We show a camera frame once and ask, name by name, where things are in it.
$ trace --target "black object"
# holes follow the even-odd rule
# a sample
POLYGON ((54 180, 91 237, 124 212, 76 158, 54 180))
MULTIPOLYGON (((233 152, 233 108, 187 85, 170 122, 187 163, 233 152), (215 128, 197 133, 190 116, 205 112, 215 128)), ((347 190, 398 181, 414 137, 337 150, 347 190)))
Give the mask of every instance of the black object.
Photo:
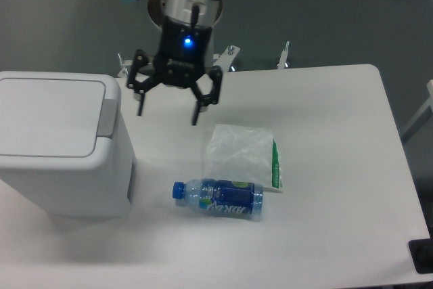
POLYGON ((411 240, 409 250, 418 273, 433 273, 433 240, 431 238, 411 240))
POLYGON ((160 83, 182 89, 191 88, 197 99, 192 125, 197 124, 203 107, 218 104, 223 80, 223 72, 218 66, 207 72, 213 82, 209 94, 203 95, 197 85, 197 80, 206 73, 204 56, 212 33, 211 27, 196 26, 198 15, 199 7, 193 5, 190 25, 165 17, 160 46, 153 60, 154 71, 143 82, 137 81, 136 76, 140 68, 149 64, 149 58, 143 50, 135 52, 127 87, 141 96, 138 115, 143 111, 145 94, 160 83))

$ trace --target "green strip on bag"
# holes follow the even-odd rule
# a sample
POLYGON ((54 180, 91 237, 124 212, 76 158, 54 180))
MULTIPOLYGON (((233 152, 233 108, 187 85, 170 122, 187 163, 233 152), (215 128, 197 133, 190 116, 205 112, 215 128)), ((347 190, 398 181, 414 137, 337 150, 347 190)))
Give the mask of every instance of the green strip on bag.
POLYGON ((279 189, 279 162, 277 144, 272 145, 272 187, 279 189))

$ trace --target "blue led light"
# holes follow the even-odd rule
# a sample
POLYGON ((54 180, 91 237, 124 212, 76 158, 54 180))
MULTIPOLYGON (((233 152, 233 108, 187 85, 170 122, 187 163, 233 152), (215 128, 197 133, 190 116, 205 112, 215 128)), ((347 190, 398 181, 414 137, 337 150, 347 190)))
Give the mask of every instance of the blue led light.
POLYGON ((186 37, 186 39, 183 41, 184 47, 193 47, 194 42, 192 41, 191 37, 186 37))

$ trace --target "blue bottle cap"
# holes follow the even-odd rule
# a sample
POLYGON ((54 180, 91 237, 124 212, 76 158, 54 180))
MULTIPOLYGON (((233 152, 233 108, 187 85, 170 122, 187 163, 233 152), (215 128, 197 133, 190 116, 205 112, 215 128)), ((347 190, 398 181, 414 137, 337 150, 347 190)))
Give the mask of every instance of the blue bottle cap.
POLYGON ((185 197, 185 183, 175 182, 173 185, 173 199, 183 199, 185 197))

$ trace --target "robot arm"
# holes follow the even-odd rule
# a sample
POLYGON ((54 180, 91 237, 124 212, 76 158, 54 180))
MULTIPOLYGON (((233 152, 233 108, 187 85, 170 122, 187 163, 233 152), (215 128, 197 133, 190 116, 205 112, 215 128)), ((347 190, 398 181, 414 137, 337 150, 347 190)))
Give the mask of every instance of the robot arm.
POLYGON ((197 123, 202 108, 218 103, 223 73, 217 66, 206 69, 204 58, 219 4, 220 0, 166 0, 158 53, 152 60, 138 49, 128 75, 127 87, 141 97, 139 115, 145 94, 160 83, 192 90, 197 99, 193 125, 197 123), (143 82, 137 81, 139 69, 151 61, 154 72, 143 82), (197 80, 204 74, 213 81, 212 90, 207 95, 202 94, 197 85, 197 80))

